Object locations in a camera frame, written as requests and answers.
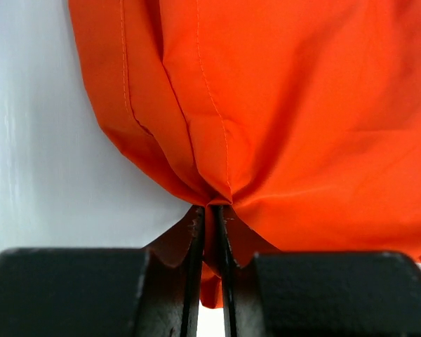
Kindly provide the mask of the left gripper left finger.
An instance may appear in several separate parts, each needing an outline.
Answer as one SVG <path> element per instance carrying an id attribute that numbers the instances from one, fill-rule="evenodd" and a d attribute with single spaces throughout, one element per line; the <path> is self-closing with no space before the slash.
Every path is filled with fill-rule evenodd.
<path id="1" fill-rule="evenodd" d="M 141 249 L 0 253 L 0 336 L 195 336 L 204 209 Z"/>

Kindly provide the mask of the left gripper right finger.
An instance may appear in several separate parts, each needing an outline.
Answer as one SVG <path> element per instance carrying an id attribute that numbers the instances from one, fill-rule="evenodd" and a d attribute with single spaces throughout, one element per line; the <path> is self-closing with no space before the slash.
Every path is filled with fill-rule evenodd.
<path id="1" fill-rule="evenodd" d="M 213 208 L 227 336 L 421 336 L 421 269 L 394 251 L 280 251 Z"/>

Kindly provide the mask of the orange shorts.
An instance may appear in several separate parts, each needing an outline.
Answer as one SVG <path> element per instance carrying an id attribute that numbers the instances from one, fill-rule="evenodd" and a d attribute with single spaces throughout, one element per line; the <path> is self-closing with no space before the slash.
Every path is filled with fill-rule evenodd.
<path id="1" fill-rule="evenodd" d="M 119 151 L 283 251 L 421 263 L 421 1 L 70 1 Z"/>

